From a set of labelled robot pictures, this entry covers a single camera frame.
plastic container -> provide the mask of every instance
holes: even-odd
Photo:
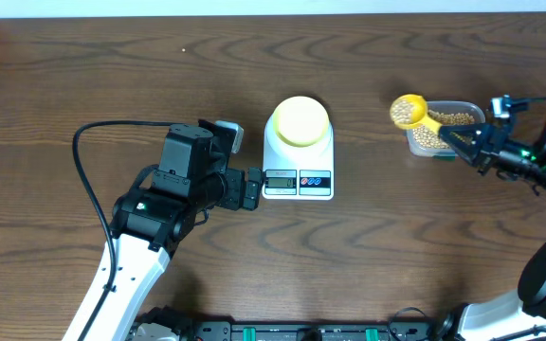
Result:
[[[455,101],[455,100],[434,100],[428,101],[427,107],[429,110],[436,111],[442,114],[469,114],[475,118],[475,123],[485,123],[485,115],[482,109],[477,105],[469,102]],[[456,153],[452,149],[439,149],[439,148],[426,148],[416,142],[414,138],[414,131],[406,131],[406,137],[408,138],[409,150],[418,156],[443,156],[451,157],[456,156]]]

digital kitchen scale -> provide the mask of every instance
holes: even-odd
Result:
[[[316,100],[283,101],[264,128],[266,199],[330,200],[334,196],[334,132]]]

white backdrop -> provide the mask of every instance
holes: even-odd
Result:
[[[546,11],[546,0],[0,0],[0,18]]]

wood grain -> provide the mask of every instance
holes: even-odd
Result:
[[[266,119],[317,96],[335,126],[336,197],[216,209],[182,242],[143,310],[238,320],[429,314],[517,285],[546,239],[546,199],[462,161],[413,156],[398,95],[546,95],[546,14],[0,20],[0,340],[59,339],[104,238],[70,141],[90,121],[225,119],[232,165],[262,164]],[[546,105],[520,118],[537,137]],[[81,154],[110,212],[156,163],[165,129],[88,132]]]

green clip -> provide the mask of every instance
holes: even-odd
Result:
[[[244,341],[256,341],[256,329],[244,328]]]
[[[367,329],[366,341],[378,341],[378,329]]]

